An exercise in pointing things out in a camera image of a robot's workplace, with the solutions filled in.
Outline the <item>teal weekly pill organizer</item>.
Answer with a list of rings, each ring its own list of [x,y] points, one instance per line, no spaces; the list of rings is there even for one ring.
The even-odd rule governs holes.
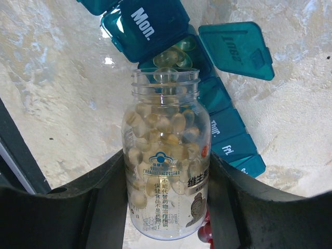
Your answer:
[[[255,22],[200,26],[189,23],[180,1],[82,1],[116,48],[139,68],[170,48],[187,53],[186,66],[199,70],[199,102],[212,125],[212,150],[243,173],[257,177],[265,163],[233,107],[217,71],[272,80],[272,57]]]

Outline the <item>amber pill bottle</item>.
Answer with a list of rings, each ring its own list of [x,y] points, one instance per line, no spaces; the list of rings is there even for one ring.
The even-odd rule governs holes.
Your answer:
[[[199,71],[141,68],[132,78],[121,127],[131,222],[150,238],[181,239],[207,212],[211,123]]]

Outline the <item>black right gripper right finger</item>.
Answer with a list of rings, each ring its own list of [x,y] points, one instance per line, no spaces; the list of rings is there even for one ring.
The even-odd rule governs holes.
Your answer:
[[[208,206],[215,248],[331,248],[331,192],[302,197],[211,153]]]

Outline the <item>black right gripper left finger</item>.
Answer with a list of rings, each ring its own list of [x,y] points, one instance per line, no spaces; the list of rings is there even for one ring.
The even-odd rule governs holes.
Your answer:
[[[1,188],[1,248],[122,248],[127,189],[121,151],[46,195]]]

